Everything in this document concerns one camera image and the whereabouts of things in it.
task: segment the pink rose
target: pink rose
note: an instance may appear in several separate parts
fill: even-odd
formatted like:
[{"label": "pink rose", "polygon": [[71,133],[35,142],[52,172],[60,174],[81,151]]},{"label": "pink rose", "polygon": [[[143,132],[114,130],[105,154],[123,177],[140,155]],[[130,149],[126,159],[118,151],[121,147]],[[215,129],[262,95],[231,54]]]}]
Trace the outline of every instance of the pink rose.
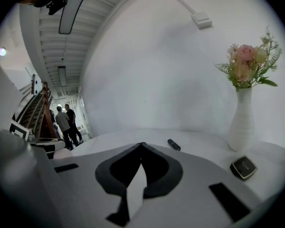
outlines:
[{"label": "pink rose", "polygon": [[250,68],[246,64],[235,65],[234,72],[238,81],[248,81],[250,79]]},{"label": "pink rose", "polygon": [[242,61],[251,61],[255,56],[256,50],[252,46],[241,45],[237,50],[237,55]]}]

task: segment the white vase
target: white vase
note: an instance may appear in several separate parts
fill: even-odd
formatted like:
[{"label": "white vase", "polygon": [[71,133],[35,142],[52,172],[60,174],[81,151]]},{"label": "white vase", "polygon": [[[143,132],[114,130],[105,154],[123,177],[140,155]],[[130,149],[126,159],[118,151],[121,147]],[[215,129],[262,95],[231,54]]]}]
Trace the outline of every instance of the white vase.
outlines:
[{"label": "white vase", "polygon": [[228,132],[228,143],[237,152],[249,149],[255,137],[251,93],[252,88],[240,89],[237,92],[238,106]]}]

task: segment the man in black shirt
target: man in black shirt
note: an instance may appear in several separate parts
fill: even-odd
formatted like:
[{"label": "man in black shirt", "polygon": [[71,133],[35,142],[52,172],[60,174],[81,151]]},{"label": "man in black shirt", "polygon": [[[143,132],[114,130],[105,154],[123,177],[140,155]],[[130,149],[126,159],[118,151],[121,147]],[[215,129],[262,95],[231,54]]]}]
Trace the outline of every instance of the man in black shirt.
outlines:
[{"label": "man in black shirt", "polygon": [[76,123],[75,123],[75,119],[76,119],[76,115],[75,115],[75,112],[73,110],[70,109],[69,105],[66,104],[65,105],[65,109],[67,111],[67,115],[69,117],[70,120],[68,120],[68,124],[70,125],[72,131],[78,135],[79,137],[79,143],[83,143],[83,139],[82,139],[82,136],[80,134],[80,132],[78,131],[77,127],[76,127]]}]

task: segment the white table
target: white table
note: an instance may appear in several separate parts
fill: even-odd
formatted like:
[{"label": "white table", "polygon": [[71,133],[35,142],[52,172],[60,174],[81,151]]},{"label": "white table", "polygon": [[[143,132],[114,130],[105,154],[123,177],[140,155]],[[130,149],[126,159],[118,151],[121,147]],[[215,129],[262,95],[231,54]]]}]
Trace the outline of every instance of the white table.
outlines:
[{"label": "white table", "polygon": [[251,149],[235,152],[224,139],[211,134],[155,129],[129,130],[93,138],[74,149],[72,154],[92,154],[139,142],[171,148],[168,139],[173,139],[182,152],[208,159],[230,175],[233,175],[229,168],[231,163],[238,157],[247,155],[258,170],[243,183],[262,201],[278,193],[285,185],[285,148],[268,142],[255,141]]}]

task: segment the man in gray shirt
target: man in gray shirt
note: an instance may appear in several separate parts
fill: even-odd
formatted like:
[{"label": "man in gray shirt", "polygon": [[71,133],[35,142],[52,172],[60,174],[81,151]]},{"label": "man in gray shirt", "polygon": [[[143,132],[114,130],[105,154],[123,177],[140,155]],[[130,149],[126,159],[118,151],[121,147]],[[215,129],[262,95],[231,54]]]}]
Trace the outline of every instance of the man in gray shirt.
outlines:
[{"label": "man in gray shirt", "polygon": [[73,145],[71,144],[71,142],[70,142],[68,137],[70,136],[70,138],[72,139],[72,141],[75,144],[75,146],[78,146],[76,134],[70,128],[70,125],[68,124],[69,117],[68,117],[68,115],[66,113],[62,112],[61,106],[57,106],[57,111],[58,111],[58,114],[55,117],[56,123],[58,124],[58,126],[60,127],[60,129],[62,131],[63,138],[64,138],[64,140],[66,142],[66,147],[69,150],[72,150],[73,149]]}]

